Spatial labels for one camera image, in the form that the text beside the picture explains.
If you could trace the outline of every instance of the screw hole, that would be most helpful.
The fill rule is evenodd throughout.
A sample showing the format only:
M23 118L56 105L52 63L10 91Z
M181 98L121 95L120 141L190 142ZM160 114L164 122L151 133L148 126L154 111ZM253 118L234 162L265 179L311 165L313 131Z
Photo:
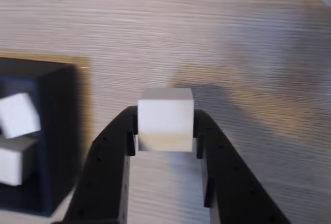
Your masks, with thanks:
M80 210L77 211L79 216L84 216L85 215L85 209L81 208Z

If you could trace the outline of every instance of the table surface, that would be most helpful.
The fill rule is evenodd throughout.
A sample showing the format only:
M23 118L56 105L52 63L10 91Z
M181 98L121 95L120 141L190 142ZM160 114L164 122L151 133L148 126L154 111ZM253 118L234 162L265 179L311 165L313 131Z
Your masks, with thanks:
M87 150L147 87L189 87L293 223L331 218L331 9L320 0L0 0L0 55L76 63ZM128 223L208 223L192 154L132 160ZM0 224L61 220L0 212Z

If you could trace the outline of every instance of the wood grain surface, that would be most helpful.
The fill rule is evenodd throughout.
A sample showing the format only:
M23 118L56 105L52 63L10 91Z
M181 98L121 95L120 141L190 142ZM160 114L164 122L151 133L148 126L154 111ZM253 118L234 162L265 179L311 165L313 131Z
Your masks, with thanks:
M331 219L331 8L319 0L0 0L0 52L70 61L86 149L146 87L193 89L288 218ZM61 220L0 212L0 223ZM132 160L128 223L208 223L192 154Z

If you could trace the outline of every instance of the black box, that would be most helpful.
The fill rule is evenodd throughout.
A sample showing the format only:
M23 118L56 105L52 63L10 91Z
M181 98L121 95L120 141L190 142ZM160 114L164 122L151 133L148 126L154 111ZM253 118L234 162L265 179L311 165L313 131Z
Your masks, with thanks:
M50 216L72 189L80 171L75 66L0 58L0 98L23 92L29 93L40 117L37 171L21 186L0 184L0 209Z

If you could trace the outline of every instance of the black plastic part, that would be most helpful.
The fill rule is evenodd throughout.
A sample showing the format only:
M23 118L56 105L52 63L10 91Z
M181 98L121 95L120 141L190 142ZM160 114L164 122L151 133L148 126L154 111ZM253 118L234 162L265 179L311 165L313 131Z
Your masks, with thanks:
M127 221L129 158L134 155L137 107L119 114L98 136L63 224ZM194 111L197 158L202 163L204 206L212 224L288 224L225 134L203 111Z
M203 158L204 205L212 224L290 223L229 139L205 112L195 110L199 121L197 157Z
M0 209L50 216L80 172L79 84L74 65L0 58L0 97L29 93L40 117L38 167L21 186L0 184Z
M136 107L128 107L93 142L68 212L59 223L126 223L136 114Z

